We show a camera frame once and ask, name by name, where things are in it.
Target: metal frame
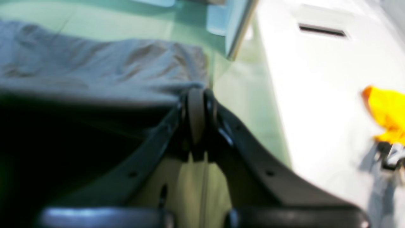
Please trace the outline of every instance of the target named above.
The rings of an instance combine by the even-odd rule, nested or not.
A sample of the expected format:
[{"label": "metal frame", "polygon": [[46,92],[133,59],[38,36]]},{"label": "metal frame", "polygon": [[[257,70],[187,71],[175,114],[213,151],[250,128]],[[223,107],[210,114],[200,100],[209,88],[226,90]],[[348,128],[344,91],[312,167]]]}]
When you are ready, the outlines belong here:
[{"label": "metal frame", "polygon": [[[184,142],[189,148],[184,149]],[[182,96],[123,163],[45,208],[37,227],[98,227],[100,219],[103,227],[174,227],[175,218],[181,215],[158,205],[156,209],[126,207],[167,151],[179,151],[175,156],[181,160],[186,160],[189,151],[195,159],[202,159],[206,151],[209,161],[221,168],[234,207],[226,227],[370,227],[359,208],[298,177],[220,105],[212,91],[197,89]]]}]

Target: gray fabric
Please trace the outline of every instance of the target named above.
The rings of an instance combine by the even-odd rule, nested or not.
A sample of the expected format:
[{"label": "gray fabric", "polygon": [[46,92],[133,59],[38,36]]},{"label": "gray fabric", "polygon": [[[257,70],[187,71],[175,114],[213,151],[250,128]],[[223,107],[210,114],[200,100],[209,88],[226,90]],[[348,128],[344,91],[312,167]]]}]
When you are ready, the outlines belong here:
[{"label": "gray fabric", "polygon": [[0,101],[169,108],[208,84],[203,51],[168,41],[97,42],[0,20]]}]

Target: yellow object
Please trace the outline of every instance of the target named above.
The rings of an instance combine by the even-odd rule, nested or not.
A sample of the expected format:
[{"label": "yellow object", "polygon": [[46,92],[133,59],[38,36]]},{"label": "yellow object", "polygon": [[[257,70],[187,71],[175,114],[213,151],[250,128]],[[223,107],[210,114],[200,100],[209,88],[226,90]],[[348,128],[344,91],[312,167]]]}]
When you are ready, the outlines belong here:
[{"label": "yellow object", "polygon": [[369,86],[364,89],[362,96],[375,121],[386,129],[375,139],[405,145],[405,95]]}]

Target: black plastic part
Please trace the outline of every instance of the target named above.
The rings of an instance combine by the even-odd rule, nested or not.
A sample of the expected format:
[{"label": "black plastic part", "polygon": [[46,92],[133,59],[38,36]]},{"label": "black plastic part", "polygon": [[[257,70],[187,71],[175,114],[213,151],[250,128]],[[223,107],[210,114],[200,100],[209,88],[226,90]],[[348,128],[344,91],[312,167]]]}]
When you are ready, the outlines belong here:
[{"label": "black plastic part", "polygon": [[[193,107],[192,101],[204,107]],[[210,90],[183,96],[126,161],[93,184],[54,202],[52,207],[119,207],[117,210],[125,214],[130,198],[152,174],[164,153],[175,152],[175,156],[185,160],[185,141],[192,145],[195,157],[203,157],[207,152],[209,161],[215,162],[227,178],[234,207],[225,222],[227,227],[369,227],[367,216],[359,208],[309,184],[274,158],[234,114],[216,101]],[[163,189],[156,208],[164,207],[166,194]],[[156,213],[161,211],[152,211],[153,216],[144,216],[141,221],[154,224],[151,219],[162,218]]]},{"label": "black plastic part", "polygon": [[36,228],[173,228],[164,210],[135,208],[47,208]]}]

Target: vent slot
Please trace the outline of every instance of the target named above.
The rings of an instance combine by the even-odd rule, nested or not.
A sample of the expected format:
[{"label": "vent slot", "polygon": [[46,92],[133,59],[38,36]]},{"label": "vent slot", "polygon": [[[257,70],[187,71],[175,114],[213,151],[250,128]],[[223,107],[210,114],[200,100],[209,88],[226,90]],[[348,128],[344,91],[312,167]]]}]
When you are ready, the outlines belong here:
[{"label": "vent slot", "polygon": [[328,36],[334,36],[334,37],[346,37],[345,32],[342,30],[307,25],[307,24],[298,24],[298,25],[299,25],[301,32],[310,32],[310,33],[314,33],[314,34],[328,35]]}]

